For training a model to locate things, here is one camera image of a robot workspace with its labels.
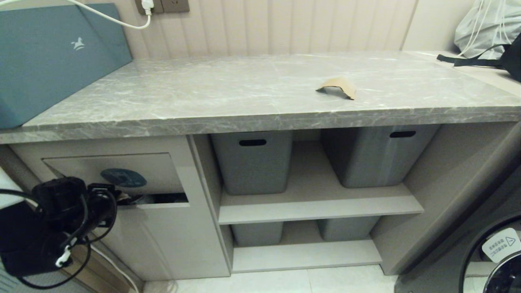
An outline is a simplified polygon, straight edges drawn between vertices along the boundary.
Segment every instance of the cabinet door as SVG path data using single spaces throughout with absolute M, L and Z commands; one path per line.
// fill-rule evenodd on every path
M 136 168 L 150 183 L 148 188 L 141 187 L 140 193 L 184 191 L 188 203 L 120 207 L 115 226 L 103 243 L 144 280 L 230 275 L 218 225 L 210 213 L 187 137 L 43 142 L 11 147 L 42 181 L 62 174 L 90 183 L 101 179 L 100 171 L 106 168 Z

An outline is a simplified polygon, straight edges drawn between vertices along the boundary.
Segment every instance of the wall outlet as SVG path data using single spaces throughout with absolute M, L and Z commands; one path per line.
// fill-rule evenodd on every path
M 162 0 L 163 10 L 166 13 L 189 12 L 188 0 Z
M 139 14 L 145 14 L 145 9 L 143 9 L 143 6 L 141 6 L 141 0 L 134 0 L 135 5 L 138 8 Z M 163 5 L 161 3 L 161 0 L 154 0 L 154 8 L 152 8 L 152 13 L 163 13 Z

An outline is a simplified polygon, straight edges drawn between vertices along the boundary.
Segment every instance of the round blue sticker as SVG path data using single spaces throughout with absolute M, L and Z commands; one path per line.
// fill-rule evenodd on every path
M 101 176 L 109 183 L 121 187 L 142 187 L 146 185 L 146 179 L 138 172 L 126 169 L 106 169 Z

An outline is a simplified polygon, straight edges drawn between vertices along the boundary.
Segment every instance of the bin handle hole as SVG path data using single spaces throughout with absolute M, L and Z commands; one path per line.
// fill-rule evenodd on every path
M 400 137 L 413 137 L 416 134 L 414 130 L 412 131 L 395 131 L 389 135 L 390 138 L 400 138 Z
M 257 147 L 259 145 L 265 145 L 266 140 L 265 139 L 245 139 L 240 140 L 239 145 L 243 147 Z

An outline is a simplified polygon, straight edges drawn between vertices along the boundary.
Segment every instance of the plastic bag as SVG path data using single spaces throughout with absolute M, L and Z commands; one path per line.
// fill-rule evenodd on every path
M 521 0 L 476 0 L 457 26 L 454 44 L 462 52 L 470 45 L 463 55 L 472 58 L 494 45 L 511 44 L 520 33 Z M 497 47 L 480 59 L 499 59 L 503 52 L 503 47 Z

